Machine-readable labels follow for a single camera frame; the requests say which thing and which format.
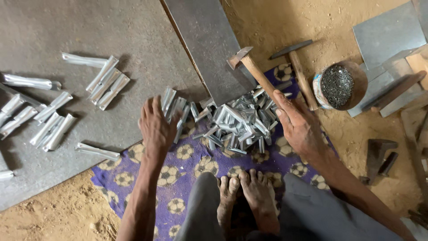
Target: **sandy ground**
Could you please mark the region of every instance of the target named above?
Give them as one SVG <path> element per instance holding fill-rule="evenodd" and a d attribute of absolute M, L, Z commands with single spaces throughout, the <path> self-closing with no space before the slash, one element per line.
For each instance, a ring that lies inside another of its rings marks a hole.
<path fill-rule="evenodd" d="M 222 0 L 241 46 L 254 46 L 251 56 L 263 71 L 284 58 L 269 56 L 284 46 L 313 39 L 297 53 L 312 79 L 324 67 L 362 58 L 352 26 L 395 8 L 407 0 Z M 339 156 L 356 176 L 365 174 L 367 139 L 399 143 L 399 157 L 390 178 L 377 179 L 371 190 L 401 216 L 414 208 L 417 187 L 404 130 L 397 113 L 383 119 L 376 113 L 350 118 L 347 112 L 318 110 L 317 115 Z M 0 213 L 0 236 L 9 240 L 114 240 L 120 219 L 90 182 L 88 170 Z"/>

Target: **purple mat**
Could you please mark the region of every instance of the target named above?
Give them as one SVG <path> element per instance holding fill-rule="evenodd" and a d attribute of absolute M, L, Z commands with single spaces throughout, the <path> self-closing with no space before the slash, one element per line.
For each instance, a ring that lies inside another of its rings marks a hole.
<path fill-rule="evenodd" d="M 289 98 L 297 97 L 299 87 L 289 64 L 280 65 L 265 72 L 273 85 L 290 80 L 293 85 L 283 90 L 291 92 Z M 156 195 L 155 238 L 172 240 L 186 216 L 187 199 L 196 178 L 202 172 L 212 172 L 216 177 L 237 176 L 241 170 L 255 168 L 267 174 L 275 187 L 276 199 L 280 200 L 283 192 L 282 176 L 293 172 L 304 181 L 328 189 L 324 179 L 309 165 L 304 165 L 299 156 L 292 152 L 283 137 L 283 129 L 278 124 L 272 133 L 272 145 L 265 146 L 265 154 L 259 153 L 258 145 L 247 149 L 242 156 L 226 150 L 225 147 L 209 150 L 205 138 L 193 140 L 192 135 L 206 129 L 205 122 L 194 123 L 189 116 L 177 145 L 168 152 L 158 179 Z M 324 141 L 333 147 L 324 133 Z M 140 158 L 144 153 L 143 144 L 137 143 L 121 154 L 116 162 L 106 160 L 92 168 L 95 176 L 91 178 L 94 185 L 103 193 L 110 207 L 122 218 L 131 191 L 140 168 Z"/>

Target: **gray trousers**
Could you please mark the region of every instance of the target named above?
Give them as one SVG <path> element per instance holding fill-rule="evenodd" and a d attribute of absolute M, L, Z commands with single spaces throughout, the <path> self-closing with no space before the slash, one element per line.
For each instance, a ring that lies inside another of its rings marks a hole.
<path fill-rule="evenodd" d="M 359 209 L 305 183 L 296 175 L 286 174 L 283 180 L 280 235 L 253 231 L 246 240 L 402 240 Z M 174 240 L 226 240 L 217 221 L 219 204 L 217 179 L 209 172 L 202 173 L 192 187 L 186 219 Z"/>

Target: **hammer head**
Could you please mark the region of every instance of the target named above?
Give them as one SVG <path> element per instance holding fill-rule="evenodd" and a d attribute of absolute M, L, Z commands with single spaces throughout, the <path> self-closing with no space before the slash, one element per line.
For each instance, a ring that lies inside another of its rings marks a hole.
<path fill-rule="evenodd" d="M 312 43 L 313 43 L 313 41 L 312 41 L 312 39 L 310 39 L 310 40 L 307 40 L 307 41 L 304 41 L 304 42 L 301 42 L 301 43 L 298 43 L 298 44 L 295 44 L 295 45 L 292 45 L 292 46 L 288 46 L 285 49 L 283 49 L 283 50 L 281 50 L 281 51 L 273 54 L 269 59 L 270 60 L 276 59 L 276 58 L 281 57 L 281 56 L 283 56 L 285 54 L 288 54 L 291 51 L 298 50 L 298 49 L 303 48 L 305 46 L 308 46 L 308 45 L 310 45 Z"/>
<path fill-rule="evenodd" d="M 236 66 L 239 64 L 241 59 L 245 57 L 246 54 L 252 49 L 252 47 L 245 47 L 241 49 L 237 54 L 233 55 L 232 57 L 227 59 L 227 63 L 230 65 L 230 67 L 235 70 Z"/>

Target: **bare foot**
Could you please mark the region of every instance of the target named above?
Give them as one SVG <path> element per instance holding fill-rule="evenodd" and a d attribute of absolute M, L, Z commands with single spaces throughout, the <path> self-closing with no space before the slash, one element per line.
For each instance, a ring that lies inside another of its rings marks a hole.
<path fill-rule="evenodd" d="M 275 206 L 275 192 L 272 183 L 262 172 L 251 169 L 239 174 L 244 196 L 253 211 L 259 231 L 279 234 L 278 210 Z"/>
<path fill-rule="evenodd" d="M 229 187 L 227 176 L 221 177 L 220 188 L 220 205 L 217 208 L 217 220 L 218 224 L 224 231 L 224 235 L 227 238 L 227 235 L 230 231 L 230 219 L 232 218 L 232 209 L 233 204 L 236 200 L 236 192 L 239 188 L 239 179 L 231 178 L 229 181 Z"/>

